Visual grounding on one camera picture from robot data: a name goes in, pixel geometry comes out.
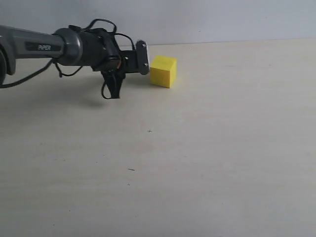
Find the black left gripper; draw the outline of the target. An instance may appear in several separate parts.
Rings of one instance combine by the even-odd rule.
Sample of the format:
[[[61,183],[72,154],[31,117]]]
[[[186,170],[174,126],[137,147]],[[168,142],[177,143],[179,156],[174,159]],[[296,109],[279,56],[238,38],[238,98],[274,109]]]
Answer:
[[[92,32],[98,36],[102,45],[101,59],[92,66],[93,71],[100,71],[104,79],[101,95],[104,99],[119,99],[126,74],[139,72],[134,42],[131,37],[123,33],[108,32],[102,28],[95,28]],[[132,49],[121,50],[116,41],[116,36],[127,38]],[[108,88],[110,97],[105,96],[105,87]]]

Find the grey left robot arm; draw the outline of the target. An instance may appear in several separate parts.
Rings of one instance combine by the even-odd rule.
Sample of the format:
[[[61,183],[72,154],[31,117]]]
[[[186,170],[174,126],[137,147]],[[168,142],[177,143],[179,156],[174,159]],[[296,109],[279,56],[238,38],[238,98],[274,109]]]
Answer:
[[[116,27],[111,32],[104,28],[86,28],[70,25],[53,34],[27,31],[1,26],[0,28],[0,87],[20,85],[48,69],[63,66],[89,66],[101,72],[103,87],[109,89],[112,99],[119,98],[125,75],[146,75],[148,58],[146,43],[142,40],[132,45],[132,50],[121,50],[117,44]],[[13,75],[17,59],[48,58],[46,66],[16,82],[4,83],[6,75]]]

